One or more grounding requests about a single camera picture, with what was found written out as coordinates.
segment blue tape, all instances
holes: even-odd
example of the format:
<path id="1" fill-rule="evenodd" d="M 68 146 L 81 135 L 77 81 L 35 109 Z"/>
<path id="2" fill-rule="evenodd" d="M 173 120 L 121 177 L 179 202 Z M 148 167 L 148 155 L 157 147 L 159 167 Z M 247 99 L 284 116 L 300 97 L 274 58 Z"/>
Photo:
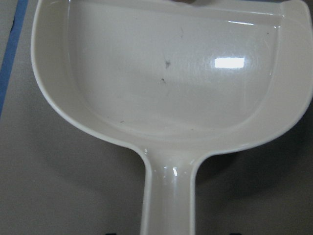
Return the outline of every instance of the blue tape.
<path id="1" fill-rule="evenodd" d="M 9 79 L 13 67 L 13 62 L 16 54 L 16 49 L 18 46 L 24 16 L 26 13 L 28 0 L 19 0 L 16 6 L 13 25 L 11 28 L 8 43 L 6 45 L 6 50 L 4 53 L 4 58 L 0 70 L 0 116 L 3 109 L 4 98 L 6 90 L 9 84 Z"/>

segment white plastic scoop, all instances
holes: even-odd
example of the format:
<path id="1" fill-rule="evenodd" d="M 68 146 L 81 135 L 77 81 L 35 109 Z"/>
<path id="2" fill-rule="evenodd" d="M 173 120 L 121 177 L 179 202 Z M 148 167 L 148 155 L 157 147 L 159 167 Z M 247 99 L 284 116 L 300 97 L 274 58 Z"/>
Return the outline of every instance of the white plastic scoop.
<path id="1" fill-rule="evenodd" d="M 300 0 L 39 0 L 31 52 L 63 118 L 142 157 L 141 235 L 194 235 L 203 160 L 278 137 L 312 97 Z"/>

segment gray surface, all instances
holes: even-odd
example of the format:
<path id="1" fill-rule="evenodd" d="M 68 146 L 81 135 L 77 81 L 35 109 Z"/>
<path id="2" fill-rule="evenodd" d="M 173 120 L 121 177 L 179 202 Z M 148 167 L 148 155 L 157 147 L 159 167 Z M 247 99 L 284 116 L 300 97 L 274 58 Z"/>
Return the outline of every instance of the gray surface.
<path id="1" fill-rule="evenodd" d="M 0 120 L 1 235 L 137 235 L 144 165 L 61 119 L 41 95 L 29 0 Z M 313 234 L 313 105 L 282 137 L 212 157 L 197 175 L 198 235 Z"/>
<path id="2" fill-rule="evenodd" d="M 12 27 L 18 0 L 0 0 L 0 65 Z"/>

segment white handle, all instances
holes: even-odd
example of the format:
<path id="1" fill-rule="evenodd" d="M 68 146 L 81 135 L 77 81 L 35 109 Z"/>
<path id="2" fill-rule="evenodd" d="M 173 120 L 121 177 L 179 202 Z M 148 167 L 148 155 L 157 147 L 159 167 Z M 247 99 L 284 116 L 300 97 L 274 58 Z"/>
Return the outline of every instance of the white handle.
<path id="1" fill-rule="evenodd" d="M 195 234 L 192 169 L 167 164 L 146 170 L 141 235 Z"/>

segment blue line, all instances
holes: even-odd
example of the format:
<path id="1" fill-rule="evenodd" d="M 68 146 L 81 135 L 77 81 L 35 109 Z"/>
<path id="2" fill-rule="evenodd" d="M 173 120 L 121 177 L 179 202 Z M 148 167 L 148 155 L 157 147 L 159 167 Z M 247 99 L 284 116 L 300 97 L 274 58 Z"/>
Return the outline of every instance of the blue line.
<path id="1" fill-rule="evenodd" d="M 9 84 L 9 79 L 13 67 L 14 57 L 18 46 L 24 16 L 26 13 L 28 0 L 19 0 L 16 6 L 13 25 L 11 28 L 8 43 L 3 57 L 3 62 L 0 70 L 0 116 L 4 104 L 6 90 Z"/>

